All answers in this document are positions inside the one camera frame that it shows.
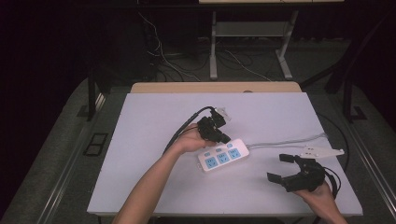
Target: table leg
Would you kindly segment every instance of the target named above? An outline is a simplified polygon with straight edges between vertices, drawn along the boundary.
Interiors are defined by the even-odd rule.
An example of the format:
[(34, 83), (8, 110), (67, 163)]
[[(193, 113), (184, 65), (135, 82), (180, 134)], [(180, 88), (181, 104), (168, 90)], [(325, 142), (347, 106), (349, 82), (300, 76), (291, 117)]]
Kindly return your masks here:
[(216, 64), (216, 11), (213, 12), (212, 17), (212, 38), (210, 50), (210, 79), (218, 79), (218, 68)]
[(285, 79), (292, 79), (291, 72), (289, 70), (288, 64), (286, 63), (285, 53), (286, 53), (286, 48), (288, 47), (288, 44), (290, 42), (291, 34), (293, 32), (294, 24), (297, 20), (297, 16), (298, 16), (298, 11), (297, 10), (293, 11), (286, 30), (286, 34), (283, 36), (284, 38), (282, 42), (282, 47), (276, 50), (276, 57), (279, 61), (279, 65), (282, 69)]

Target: person's left hand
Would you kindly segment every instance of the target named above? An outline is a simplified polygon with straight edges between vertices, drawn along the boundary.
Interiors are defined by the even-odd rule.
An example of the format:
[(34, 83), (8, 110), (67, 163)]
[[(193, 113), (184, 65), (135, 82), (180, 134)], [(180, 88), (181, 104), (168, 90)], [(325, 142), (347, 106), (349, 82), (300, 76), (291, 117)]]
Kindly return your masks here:
[(196, 151), (202, 147), (213, 147), (215, 145), (215, 142), (203, 139), (198, 132), (198, 125), (193, 123), (184, 129), (172, 146), (180, 147), (182, 153), (185, 153)]

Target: gray carpet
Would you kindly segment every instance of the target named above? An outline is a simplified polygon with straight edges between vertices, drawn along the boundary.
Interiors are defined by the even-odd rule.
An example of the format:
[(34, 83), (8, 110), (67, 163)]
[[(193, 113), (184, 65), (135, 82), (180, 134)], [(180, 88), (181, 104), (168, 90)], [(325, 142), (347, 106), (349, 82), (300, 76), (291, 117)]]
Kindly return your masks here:
[[(278, 39), (265, 38), (249, 44), (239, 43), (238, 46), (230, 42), (219, 43), (218, 55), (222, 63), (218, 63), (218, 81), (264, 81), (264, 78), (241, 68), (240, 64), (224, 51), (225, 49), (233, 52), (234, 56), (246, 64), (248, 69), (275, 81), (284, 80), (274, 54), (278, 46), (280, 46)], [(344, 54), (347, 46), (348, 42), (343, 40), (290, 43), (286, 59), (294, 81), (304, 81), (329, 67)], [(189, 70), (189, 75), (198, 76), (202, 81), (210, 81), (208, 64), (205, 63), (208, 57), (207, 45), (203, 44), (202, 53), (197, 58), (172, 60), (176, 58), (174, 55), (167, 57), (170, 62)], [(184, 75), (181, 77), (165, 66), (160, 66), (160, 69), (162, 72), (158, 74), (157, 81), (165, 81), (165, 79), (180, 81), (182, 77), (184, 81), (195, 80)], [(306, 88), (306, 91), (313, 107), (318, 112), (324, 130), (330, 136), (329, 141), (332, 147), (346, 148), (346, 141), (342, 134), (346, 136), (349, 144), (350, 161), (346, 168), (346, 175), (361, 202), (364, 216), (348, 217), (347, 221), (361, 224), (395, 223), (380, 191), (361, 160), (358, 152), (359, 143), (354, 140), (350, 128), (357, 131), (363, 144), (370, 149), (370, 153), (392, 189), (396, 189), (394, 180), (396, 165), (393, 161), (396, 154), (395, 132), (357, 88), (353, 91), (353, 105), (360, 106), (368, 119), (356, 120), (353, 124), (347, 123), (340, 112), (342, 93), (338, 92), (334, 95), (325, 93), (323, 87), (326, 81), (327, 78), (323, 78)], [(103, 217), (99, 220), (97, 216), (88, 214), (86, 209), (106, 155), (106, 147), (117, 124), (123, 100), (130, 88), (114, 86), (112, 92), (106, 95), (106, 100), (95, 118), (87, 122), (86, 118), (77, 117), (81, 107), (87, 104), (87, 83), (86, 81), (81, 83), (64, 107), (64, 112), (58, 118), (31, 172), (26, 176), (17, 196), (3, 217), (2, 223), (37, 223), (38, 220), (38, 223), (111, 222), (112, 217)], [(99, 157), (84, 156), (82, 152), (94, 133), (108, 133), (104, 150)], [(68, 161), (72, 161), (73, 165), (67, 165)], [(339, 161), (342, 165), (346, 164), (346, 156), (340, 157)], [(61, 176), (66, 178), (63, 183), (58, 182)], [(45, 209), (48, 200), (51, 200), (52, 204)], [(283, 218), (282, 220), (285, 223), (292, 223), (296, 218)], [(313, 217), (306, 217), (299, 223), (311, 223), (312, 220)], [(267, 223), (264, 219), (251, 219), (250, 221), (251, 223)], [(173, 223), (176, 222), (186, 223), (185, 220), (174, 220)], [(217, 223), (229, 222), (230, 220), (217, 220)], [(238, 218), (237, 223), (247, 223), (247, 220)]]

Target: dark background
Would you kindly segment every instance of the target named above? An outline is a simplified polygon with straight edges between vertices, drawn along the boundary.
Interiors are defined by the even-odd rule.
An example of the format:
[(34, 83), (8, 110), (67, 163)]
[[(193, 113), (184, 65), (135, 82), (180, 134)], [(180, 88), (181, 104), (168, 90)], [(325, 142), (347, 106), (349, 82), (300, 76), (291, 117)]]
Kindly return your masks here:
[[(303, 8), (293, 39), (360, 42), (390, 6), (390, 1), (355, 0), (341, 7)], [(225, 18), (232, 13), (235, 20), (249, 19), (246, 14), (223, 13)], [(364, 46), (352, 75), (396, 130), (395, 14), (390, 13)], [(194, 53), (190, 41), (210, 34), (210, 15), (210, 11), (155, 11), (150, 18), (157, 21), (168, 45)], [(0, 217), (68, 97), (90, 71), (103, 92), (109, 92), (112, 85), (150, 80), (153, 69), (146, 46), (152, 36), (143, 35), (143, 30), (145, 25), (132, 10), (76, 8), (67, 1), (0, 0)]]

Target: floor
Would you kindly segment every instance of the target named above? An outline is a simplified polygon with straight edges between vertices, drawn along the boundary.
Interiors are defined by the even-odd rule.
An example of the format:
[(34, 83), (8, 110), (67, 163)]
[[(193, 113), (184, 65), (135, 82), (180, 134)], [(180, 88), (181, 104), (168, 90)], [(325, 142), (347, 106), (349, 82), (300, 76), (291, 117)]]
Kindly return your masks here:
[[(168, 63), (161, 62), (157, 76), (151, 81), (197, 81), (197, 78), (212, 81), (208, 73), (208, 42), (199, 40), (198, 44), (199, 54), (195, 57), (168, 49), (164, 53)], [(292, 41), (286, 60), (293, 81), (307, 80), (337, 62), (348, 44), (346, 40)], [(275, 49), (279, 46), (279, 39), (221, 39), (217, 44), (218, 81), (265, 81), (266, 78), (284, 81), (275, 56)], [(390, 212), (387, 193), (384, 193), (382, 187), (384, 183), (389, 186), (389, 195), (394, 201), (392, 192), (396, 190), (396, 134), (356, 87), (353, 90), (353, 105), (359, 106), (367, 119), (348, 123), (341, 114), (342, 92), (327, 94), (323, 89), (326, 81), (325, 77), (304, 91), (318, 112), (318, 118), (330, 136), (332, 147), (349, 148), (349, 159), (345, 156), (340, 157), (339, 161), (342, 165), (347, 164), (346, 175), (361, 202), (364, 216), (348, 217), (347, 221), (352, 224), (395, 223), (396, 216)], [(1, 223), (111, 223), (112, 217), (99, 218), (88, 214), (86, 209), (123, 100), (131, 87), (114, 85), (111, 93), (100, 94), (97, 113), (91, 121), (87, 121), (84, 117), (88, 100), (87, 86), (85, 80), (70, 96)], [(108, 133), (103, 151), (98, 157), (84, 156), (83, 151), (94, 133)], [(366, 161), (365, 150), (373, 157), (375, 165), (381, 170), (379, 175), (384, 177), (385, 182), (379, 182), (379, 175), (373, 175), (373, 167)], [(284, 223), (311, 223), (313, 219), (281, 218)], [(231, 220), (196, 218), (170, 222), (153, 219), (151, 222), (231, 223)], [(262, 218), (236, 218), (233, 223), (270, 222)]]

